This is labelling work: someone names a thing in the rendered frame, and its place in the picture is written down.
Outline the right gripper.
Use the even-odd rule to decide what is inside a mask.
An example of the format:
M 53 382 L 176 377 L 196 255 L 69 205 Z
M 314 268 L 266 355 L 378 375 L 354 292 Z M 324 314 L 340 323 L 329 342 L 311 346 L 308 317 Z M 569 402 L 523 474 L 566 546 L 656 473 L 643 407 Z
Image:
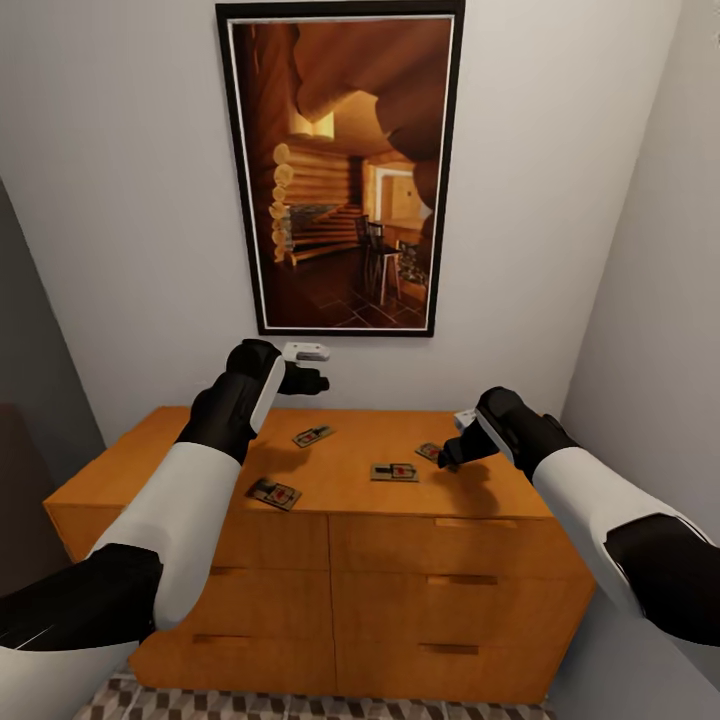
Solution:
M 463 463 L 494 455 L 496 452 L 498 452 L 498 448 L 494 445 L 478 444 L 472 438 L 468 426 L 462 436 L 448 439 L 445 442 L 444 450 L 440 451 L 438 455 L 438 465 L 440 465 L 441 469 L 448 466 L 451 461 L 453 461 L 453 465 L 462 465 Z

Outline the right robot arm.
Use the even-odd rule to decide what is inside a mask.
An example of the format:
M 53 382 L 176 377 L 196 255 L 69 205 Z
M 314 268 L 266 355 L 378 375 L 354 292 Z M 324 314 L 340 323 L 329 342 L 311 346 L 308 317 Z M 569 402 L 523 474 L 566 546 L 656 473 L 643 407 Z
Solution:
M 502 386 L 454 414 L 443 469 L 502 453 L 536 488 L 595 581 L 649 619 L 720 693 L 720 547 L 688 517 L 636 488 Z

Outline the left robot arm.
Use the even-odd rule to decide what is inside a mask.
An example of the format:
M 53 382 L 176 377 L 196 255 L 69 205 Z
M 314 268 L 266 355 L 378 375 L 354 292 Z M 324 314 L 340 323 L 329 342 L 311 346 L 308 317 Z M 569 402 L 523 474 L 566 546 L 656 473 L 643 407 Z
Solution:
M 330 380 L 300 360 L 322 344 L 243 339 L 201 391 L 191 420 L 88 558 L 0 598 L 0 720 L 72 720 L 151 633 L 198 602 L 224 516 L 277 393 L 317 395 Z

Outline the mousetrap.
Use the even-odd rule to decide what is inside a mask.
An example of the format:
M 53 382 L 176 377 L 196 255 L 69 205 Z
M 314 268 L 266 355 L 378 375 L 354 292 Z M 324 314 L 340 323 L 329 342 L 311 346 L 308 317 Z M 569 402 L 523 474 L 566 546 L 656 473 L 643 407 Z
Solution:
M 429 442 L 424 443 L 418 449 L 416 449 L 416 453 L 436 464 L 438 464 L 438 455 L 440 451 L 442 451 L 440 447 L 437 447 L 436 445 L 433 445 Z M 449 463 L 448 466 L 444 468 L 449 469 L 453 473 L 456 473 L 460 466 L 461 465 L 453 465 L 453 461 L 451 461 L 451 463 Z
M 245 493 L 245 496 L 289 513 L 302 492 L 261 478 Z
M 372 464 L 372 481 L 418 483 L 417 466 L 411 464 Z
M 334 433 L 335 430 L 324 423 L 311 430 L 303 432 L 300 435 L 297 435 L 293 438 L 293 441 L 299 446 L 300 449 L 305 449 L 306 447 Z

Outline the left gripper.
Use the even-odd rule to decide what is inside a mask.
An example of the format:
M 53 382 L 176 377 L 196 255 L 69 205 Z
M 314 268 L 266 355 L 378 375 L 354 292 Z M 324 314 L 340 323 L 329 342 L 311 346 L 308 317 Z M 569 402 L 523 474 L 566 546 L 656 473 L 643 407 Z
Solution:
M 288 360 L 284 360 L 288 362 Z M 290 362 L 288 362 L 290 364 Z M 317 368 L 302 368 L 290 364 L 293 371 L 292 382 L 280 394 L 293 395 L 317 395 L 319 392 L 330 389 L 330 380 L 326 376 L 320 376 L 320 370 Z

